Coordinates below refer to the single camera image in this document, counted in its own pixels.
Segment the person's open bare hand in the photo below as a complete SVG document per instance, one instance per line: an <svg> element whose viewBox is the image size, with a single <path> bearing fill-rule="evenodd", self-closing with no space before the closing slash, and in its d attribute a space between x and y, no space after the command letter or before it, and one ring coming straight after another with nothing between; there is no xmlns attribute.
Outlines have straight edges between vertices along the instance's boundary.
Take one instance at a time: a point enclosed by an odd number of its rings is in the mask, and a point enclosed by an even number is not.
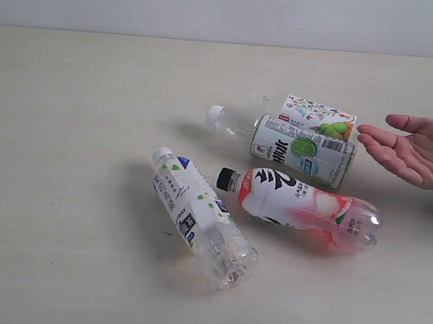
<svg viewBox="0 0 433 324"><path fill-rule="evenodd" d="M390 114L386 122L403 134L362 124L358 140L382 167L421 189L433 190L433 119Z"/></svg>

